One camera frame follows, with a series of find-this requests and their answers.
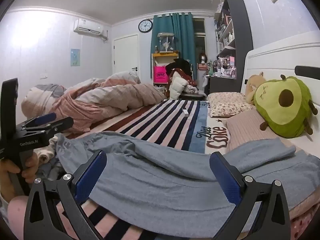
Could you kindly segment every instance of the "wall clock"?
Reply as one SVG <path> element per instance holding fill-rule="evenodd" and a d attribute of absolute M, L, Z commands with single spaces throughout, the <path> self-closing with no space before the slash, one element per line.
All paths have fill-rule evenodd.
<path fill-rule="evenodd" d="M 151 20 L 143 20 L 139 23 L 139 31 L 141 31 L 142 33 L 148 33 L 152 30 L 152 27 L 153 23 Z"/>

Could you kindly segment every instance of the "teal curtain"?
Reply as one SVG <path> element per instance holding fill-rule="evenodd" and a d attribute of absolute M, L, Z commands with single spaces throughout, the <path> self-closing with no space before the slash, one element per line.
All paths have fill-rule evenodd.
<path fill-rule="evenodd" d="M 180 52 L 180 57 L 190 60 L 193 67 L 193 78 L 197 78 L 196 71 L 196 49 L 195 34 L 193 30 L 192 14 L 178 13 L 169 16 L 162 15 L 153 18 L 153 29 L 151 39 L 151 53 L 155 52 L 155 47 L 159 47 L 158 33 L 174 33 L 176 39 L 176 49 Z"/>

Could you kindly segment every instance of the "hand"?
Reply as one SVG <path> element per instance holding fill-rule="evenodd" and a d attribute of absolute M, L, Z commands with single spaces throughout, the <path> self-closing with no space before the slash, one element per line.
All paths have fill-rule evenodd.
<path fill-rule="evenodd" d="M 21 175 L 26 179 L 27 183 L 31 184 L 36 179 L 36 172 L 39 167 L 39 160 L 36 153 L 33 153 L 33 155 L 27 159 L 26 166 L 28 168 L 23 170 Z M 17 174 L 20 173 L 20 169 L 11 160 L 0 160 L 0 191 L 3 199 L 9 203 L 14 197 L 17 197 L 17 194 L 10 181 L 8 172 Z"/>

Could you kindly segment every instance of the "window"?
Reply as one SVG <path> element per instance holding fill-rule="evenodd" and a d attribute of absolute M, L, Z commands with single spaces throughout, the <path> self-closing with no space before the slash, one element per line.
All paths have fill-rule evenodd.
<path fill-rule="evenodd" d="M 199 54 L 201 52 L 205 53 L 205 26 L 204 19 L 194 18 L 193 19 L 193 29 L 195 32 L 195 47 L 196 47 L 196 60 L 199 61 Z"/>

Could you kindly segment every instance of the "door frame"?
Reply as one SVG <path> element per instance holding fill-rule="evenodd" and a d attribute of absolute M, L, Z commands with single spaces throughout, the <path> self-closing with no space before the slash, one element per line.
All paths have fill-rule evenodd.
<path fill-rule="evenodd" d="M 141 71 L 140 71 L 140 68 L 141 68 L 141 64 L 140 64 L 140 33 L 132 33 L 132 34 L 129 34 L 129 35 L 124 35 L 124 36 L 121 36 L 121 37 L 114 38 L 112 40 L 112 47 L 113 47 L 113 49 L 112 49 L 112 62 L 111 62 L 112 63 L 112 73 L 113 74 L 115 73 L 115 64 L 114 64 L 114 61 L 115 61 L 115 49 L 114 49 L 115 41 L 121 40 L 121 39 L 125 39 L 125 38 L 129 38 L 129 37 L 132 37 L 132 36 L 137 36 L 137 39 L 138 39 L 138 77 L 141 80 Z"/>

